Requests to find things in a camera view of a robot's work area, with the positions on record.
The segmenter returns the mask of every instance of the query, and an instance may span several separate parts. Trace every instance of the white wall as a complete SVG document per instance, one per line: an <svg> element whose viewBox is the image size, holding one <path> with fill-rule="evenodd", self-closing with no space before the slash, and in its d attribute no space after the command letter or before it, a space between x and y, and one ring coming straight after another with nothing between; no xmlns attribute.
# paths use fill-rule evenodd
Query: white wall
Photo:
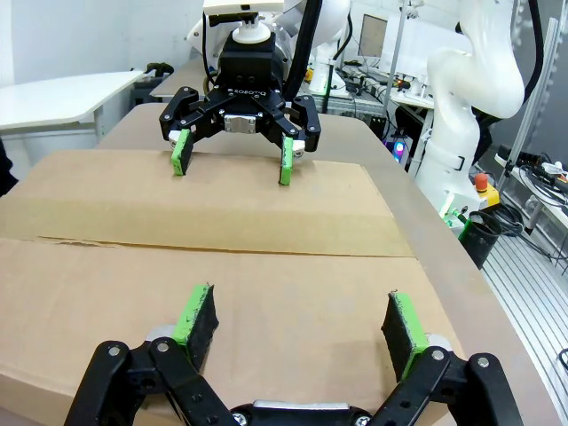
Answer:
<svg viewBox="0 0 568 426"><path fill-rule="evenodd" d="M418 9L421 20L442 28L455 29L459 20L461 0L425 0L425 5ZM372 15L387 20L391 15L400 14L398 0L353 0L351 20L353 21L353 38L359 42L363 15ZM358 47L351 42L346 49L345 58L357 56Z"/></svg>
<svg viewBox="0 0 568 426"><path fill-rule="evenodd" d="M130 0L129 65L184 65L191 50L186 37L201 18L202 6L203 0Z"/></svg>
<svg viewBox="0 0 568 426"><path fill-rule="evenodd" d="M130 1L116 0L0 0L11 2L13 82L127 71ZM127 112L125 91L104 106L106 130ZM93 131L34 133L3 138L14 161L14 175L22 178L29 164L64 147L94 147ZM28 164L22 148L28 152Z"/></svg>

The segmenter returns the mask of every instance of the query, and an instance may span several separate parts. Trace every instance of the cardboard flap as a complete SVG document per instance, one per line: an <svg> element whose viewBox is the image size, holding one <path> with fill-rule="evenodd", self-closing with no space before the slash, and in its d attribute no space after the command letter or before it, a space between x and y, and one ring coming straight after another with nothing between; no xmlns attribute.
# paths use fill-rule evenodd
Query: cardboard flap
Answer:
<svg viewBox="0 0 568 426"><path fill-rule="evenodd" d="M357 164L303 161L278 185L277 160L194 154L175 177L169 153L65 151L0 200L0 235L340 256L412 256Z"/></svg>

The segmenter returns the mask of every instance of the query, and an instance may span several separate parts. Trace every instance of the black container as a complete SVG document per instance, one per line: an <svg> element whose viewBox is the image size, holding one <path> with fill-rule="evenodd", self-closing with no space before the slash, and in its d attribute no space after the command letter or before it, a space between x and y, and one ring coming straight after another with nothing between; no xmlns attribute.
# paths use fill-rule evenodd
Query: black container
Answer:
<svg viewBox="0 0 568 426"><path fill-rule="evenodd" d="M501 233L501 225L494 217L482 211L469 213L468 222L465 224L459 240L478 269L483 267L483 263L491 253L491 249Z"/></svg>

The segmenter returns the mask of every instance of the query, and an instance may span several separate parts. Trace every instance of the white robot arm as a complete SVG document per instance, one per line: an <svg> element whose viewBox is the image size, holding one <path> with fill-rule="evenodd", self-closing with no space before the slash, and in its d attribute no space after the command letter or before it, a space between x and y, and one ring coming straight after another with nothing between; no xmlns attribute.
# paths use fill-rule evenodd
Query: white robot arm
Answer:
<svg viewBox="0 0 568 426"><path fill-rule="evenodd" d="M259 23L259 25L271 28L279 35L280 48L288 55L289 61L292 60L291 56L295 49L296 36L304 14L304 6L305 0L285 0L283 12L267 10L264 19ZM313 36L313 49L323 43L333 41L337 33L343 30L350 7L351 0L323 0L318 26ZM241 24L238 22L228 22L208 29L207 60L211 67L217 68L218 55L223 49L227 37L240 26ZM192 47L201 54L202 34L203 24L202 20L199 20L187 36Z"/></svg>
<svg viewBox="0 0 568 426"><path fill-rule="evenodd" d="M525 87L510 38L512 0L462 0L461 29L473 53L443 49L428 60L436 103L434 127L416 183L434 208L477 210L469 181L479 126L471 107L509 118L523 105Z"/></svg>

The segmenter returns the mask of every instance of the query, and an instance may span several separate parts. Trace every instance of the metal frame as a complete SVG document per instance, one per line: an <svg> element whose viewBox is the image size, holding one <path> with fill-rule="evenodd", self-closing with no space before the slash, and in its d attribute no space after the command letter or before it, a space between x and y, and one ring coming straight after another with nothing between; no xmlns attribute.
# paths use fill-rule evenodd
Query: metal frame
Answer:
<svg viewBox="0 0 568 426"><path fill-rule="evenodd" d="M515 164L517 164L518 156L523 149L523 145L525 144L526 138L529 135L529 131L534 125L539 110L542 108L548 81L550 80L550 75L552 73L554 62L556 60L558 45L560 44L560 37L561 28L558 20L555 18L550 18L548 22L547 36L544 42L544 64L542 73L540 74L540 79L536 85L534 92L529 98L525 110L525 115L523 116L523 121L521 121L521 126L519 127L517 137L515 138L515 143L511 147L511 152L507 160L507 163L511 164L512 166L515 166ZM506 167L501 173L499 182L497 183L497 189L503 189L508 174L509 172Z"/></svg>

